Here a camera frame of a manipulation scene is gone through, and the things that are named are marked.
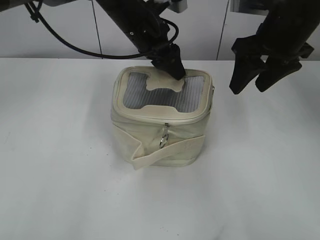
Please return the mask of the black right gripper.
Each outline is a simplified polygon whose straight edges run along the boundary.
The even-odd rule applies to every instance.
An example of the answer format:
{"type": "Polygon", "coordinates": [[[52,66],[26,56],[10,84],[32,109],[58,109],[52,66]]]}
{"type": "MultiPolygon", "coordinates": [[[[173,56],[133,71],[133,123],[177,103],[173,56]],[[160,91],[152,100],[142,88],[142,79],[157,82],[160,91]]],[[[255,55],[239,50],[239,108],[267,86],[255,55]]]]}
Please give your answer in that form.
{"type": "Polygon", "coordinates": [[[314,32],[313,9],[270,9],[254,36],[237,38],[231,91],[238,95],[256,76],[255,86],[265,92],[302,68],[299,58],[314,51],[308,39],[314,32]],[[268,56],[266,63],[261,59],[268,56]]]}

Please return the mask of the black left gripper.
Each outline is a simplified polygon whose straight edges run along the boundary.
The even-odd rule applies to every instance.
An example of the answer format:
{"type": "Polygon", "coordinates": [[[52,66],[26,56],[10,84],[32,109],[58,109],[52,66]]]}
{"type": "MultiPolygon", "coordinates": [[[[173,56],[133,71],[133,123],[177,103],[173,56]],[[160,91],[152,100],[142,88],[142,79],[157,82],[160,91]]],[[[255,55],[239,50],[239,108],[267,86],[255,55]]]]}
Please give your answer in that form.
{"type": "Polygon", "coordinates": [[[160,17],[168,4],[118,4],[120,28],[138,50],[134,56],[151,57],[151,63],[174,79],[186,75],[181,50],[168,39],[169,24],[160,17]]]}

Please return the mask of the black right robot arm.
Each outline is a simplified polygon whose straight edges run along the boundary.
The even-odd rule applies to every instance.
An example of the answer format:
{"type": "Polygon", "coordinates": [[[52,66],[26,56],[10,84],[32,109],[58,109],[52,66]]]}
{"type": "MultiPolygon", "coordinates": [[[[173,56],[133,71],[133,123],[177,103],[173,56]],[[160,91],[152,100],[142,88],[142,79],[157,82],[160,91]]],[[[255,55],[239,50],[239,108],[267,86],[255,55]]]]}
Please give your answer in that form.
{"type": "Polygon", "coordinates": [[[308,38],[320,24],[318,0],[249,0],[250,9],[267,11],[254,35],[237,38],[231,91],[238,95],[251,80],[264,92],[302,68],[314,48],[308,38]]]}

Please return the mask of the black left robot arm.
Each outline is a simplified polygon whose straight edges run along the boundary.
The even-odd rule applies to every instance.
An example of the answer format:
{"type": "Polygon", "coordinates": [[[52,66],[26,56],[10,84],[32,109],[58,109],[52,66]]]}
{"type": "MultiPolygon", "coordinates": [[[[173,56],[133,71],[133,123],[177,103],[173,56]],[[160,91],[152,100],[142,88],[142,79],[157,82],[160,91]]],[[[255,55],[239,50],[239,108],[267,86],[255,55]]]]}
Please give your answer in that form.
{"type": "Polygon", "coordinates": [[[94,53],[80,49],[64,40],[47,23],[40,10],[43,5],[56,7],[67,3],[66,0],[2,0],[0,10],[3,12],[18,6],[25,6],[33,21],[41,22],[59,42],[78,53],[111,60],[146,57],[156,69],[168,73],[176,80],[186,75],[180,48],[174,43],[179,35],[179,28],[175,23],[162,18],[161,13],[166,9],[182,13],[188,7],[187,1],[99,0],[97,3],[100,7],[137,48],[138,53],[132,55],[94,53]]]}

